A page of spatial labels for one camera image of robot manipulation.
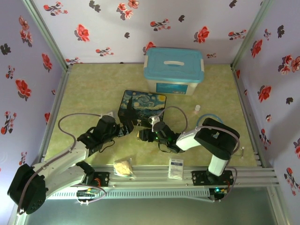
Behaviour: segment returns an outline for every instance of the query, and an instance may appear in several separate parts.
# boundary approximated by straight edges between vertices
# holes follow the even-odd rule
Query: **starry night painting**
[[[126,90],[118,116],[131,120],[149,120],[150,116],[158,115],[165,108],[165,100],[164,95]]]

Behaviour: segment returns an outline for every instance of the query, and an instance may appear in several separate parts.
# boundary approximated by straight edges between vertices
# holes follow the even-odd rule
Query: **starry night box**
[[[150,116],[158,115],[165,108],[166,96],[126,90],[118,111],[120,122],[131,120],[134,125],[150,128]]]

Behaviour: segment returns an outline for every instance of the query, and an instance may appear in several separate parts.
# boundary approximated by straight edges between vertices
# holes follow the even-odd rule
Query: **black mounting bracket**
[[[212,180],[206,170],[192,171],[192,181],[194,186],[221,186],[233,184],[233,173],[231,170],[224,170],[221,176]]]
[[[94,172],[93,179],[89,185],[96,187],[108,187],[109,172]]]

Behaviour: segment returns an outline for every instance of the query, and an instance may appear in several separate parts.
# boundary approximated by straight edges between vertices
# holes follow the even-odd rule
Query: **plastic bag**
[[[121,177],[135,177],[131,166],[131,158],[114,161],[113,170],[114,174]]]

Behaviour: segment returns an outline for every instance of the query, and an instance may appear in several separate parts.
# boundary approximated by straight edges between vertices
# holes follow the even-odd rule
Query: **metal frame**
[[[60,52],[58,46],[56,45],[54,38],[52,37],[51,33],[49,32],[44,20],[42,19],[41,14],[37,10],[36,5],[32,0],[22,0],[25,7],[28,9],[29,13],[31,14],[33,20],[36,22],[37,27],[41,31],[45,41],[51,48],[52,52],[54,53],[56,59],[60,63],[61,67],[66,71],[67,70],[67,64],[64,60],[64,57],[62,56],[62,53]]]
[[[234,57],[234,60],[232,63],[233,67],[235,67],[239,63],[239,60],[241,59],[244,52],[246,51],[246,48],[249,46],[250,41],[252,40],[256,30],[258,29],[259,25],[263,21],[264,17],[266,16],[266,14],[267,14],[269,8],[271,7],[271,5],[273,4],[273,2],[274,2],[274,0],[264,0],[262,2],[261,8],[258,11],[253,23],[251,24],[248,34],[246,35],[238,53]]]
[[[63,94],[66,88],[66,84],[68,81],[68,77],[71,72],[71,67],[67,68],[65,61],[62,57],[60,50],[58,49],[53,37],[51,36],[45,22],[40,16],[38,10],[35,7],[35,4],[32,0],[22,0],[26,6],[26,8],[31,13],[32,17],[36,21],[38,27],[40,28],[45,40],[47,41],[50,48],[53,50],[55,56],[60,62],[61,66],[64,68],[64,73],[62,75],[62,79],[59,85],[58,93],[55,98],[55,102],[52,108],[52,116],[47,126],[47,130],[42,142],[39,161],[42,160],[45,155],[49,141],[51,138],[51,134],[55,125],[55,121],[57,119],[58,111],[60,108],[60,104],[62,102]],[[257,30],[258,25],[261,23],[263,17],[266,15],[268,8],[270,7],[273,0],[266,0],[263,2],[263,5],[253,22],[248,35],[246,36],[240,50],[238,51],[234,62],[233,62],[233,71],[234,66],[237,65],[241,56],[243,55],[245,48],[249,45],[249,41],[253,37],[255,31]],[[236,78],[234,77],[236,87],[238,90],[238,95],[241,103],[241,108],[246,120],[246,125],[248,128],[248,132],[250,135],[250,139],[253,145],[255,158],[257,161],[257,167],[237,167],[238,177],[235,184],[235,188],[242,187],[266,187],[270,196],[270,202],[274,209],[274,213],[277,219],[278,224],[285,225],[290,224],[288,220],[288,213],[286,210],[286,206],[284,201],[282,201],[282,196],[279,189],[279,182],[275,175],[274,169],[266,168],[267,161],[264,159],[262,150],[259,147],[260,142],[258,140],[258,135],[256,135],[256,130],[258,130],[255,125],[255,121],[249,117],[249,112],[246,110],[245,103],[243,102],[241,91],[237,85]],[[149,194],[149,197],[188,197],[193,199],[199,199],[199,197],[209,196],[208,188],[216,188],[216,186],[193,186],[192,183],[192,175],[191,171],[194,170],[206,170],[207,167],[184,167],[184,178],[183,180],[172,180],[168,179],[168,166],[133,166],[133,170],[135,172],[136,178],[124,178],[119,177],[113,174],[113,167],[106,165],[102,167],[95,168],[96,171],[107,171],[110,172],[110,182],[109,187],[105,188],[110,193],[109,198],[132,198],[132,197],[142,197],[144,198],[145,194]],[[77,189],[70,187],[61,192],[54,194],[49,199],[59,198],[64,199],[66,197],[74,198],[74,192]],[[25,222],[26,216],[17,217],[14,213],[12,213],[9,224],[12,225],[23,225]]]

